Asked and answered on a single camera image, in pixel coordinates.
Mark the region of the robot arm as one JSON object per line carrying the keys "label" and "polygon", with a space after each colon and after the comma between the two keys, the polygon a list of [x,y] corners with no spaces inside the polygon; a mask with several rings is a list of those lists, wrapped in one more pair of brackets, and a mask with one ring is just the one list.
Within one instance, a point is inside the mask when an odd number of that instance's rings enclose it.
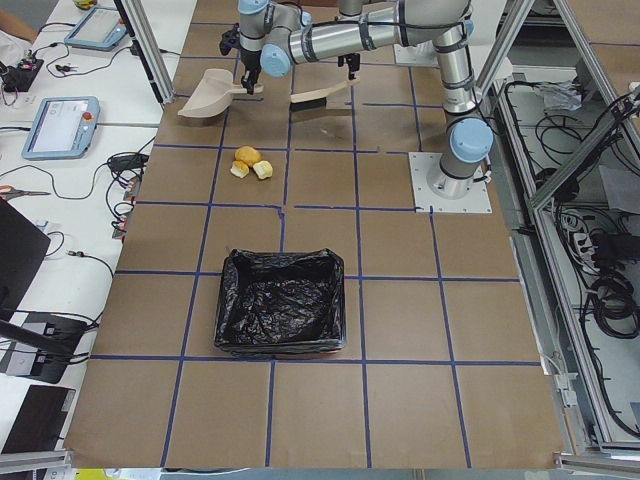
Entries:
{"label": "robot arm", "polygon": [[363,51],[432,42],[447,118],[448,147],[440,173],[447,180],[470,180],[491,150],[493,131],[477,113],[480,97],[468,47],[470,2],[398,1],[365,12],[360,1],[342,1],[338,17],[320,23],[298,5],[275,1],[241,1],[237,11],[239,21],[221,40],[220,51],[239,50],[245,67],[241,84],[249,93],[263,73],[281,78],[295,65],[329,58],[355,72]]}

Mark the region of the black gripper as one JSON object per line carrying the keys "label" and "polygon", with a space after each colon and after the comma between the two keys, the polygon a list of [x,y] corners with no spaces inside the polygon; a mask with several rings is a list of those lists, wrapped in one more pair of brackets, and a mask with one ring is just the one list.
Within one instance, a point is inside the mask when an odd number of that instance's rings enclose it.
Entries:
{"label": "black gripper", "polygon": [[247,50],[244,47],[240,49],[240,60],[245,68],[245,72],[241,78],[241,84],[245,90],[249,90],[249,83],[256,83],[254,85],[255,94],[263,91],[263,84],[258,82],[261,73],[260,57],[260,50]]}
{"label": "black gripper", "polygon": [[360,54],[352,53],[347,55],[341,55],[337,59],[337,63],[339,67],[347,66],[349,69],[348,72],[348,81],[353,82],[356,80],[356,73],[352,70],[360,69]]}

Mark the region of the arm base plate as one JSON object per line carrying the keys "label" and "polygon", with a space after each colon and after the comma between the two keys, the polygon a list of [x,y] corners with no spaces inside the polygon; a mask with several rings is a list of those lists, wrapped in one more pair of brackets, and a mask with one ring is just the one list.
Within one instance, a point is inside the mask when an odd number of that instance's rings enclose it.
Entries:
{"label": "arm base plate", "polygon": [[441,157],[438,152],[408,153],[414,210],[426,214],[491,214],[483,163],[470,178],[458,180],[441,171]]}

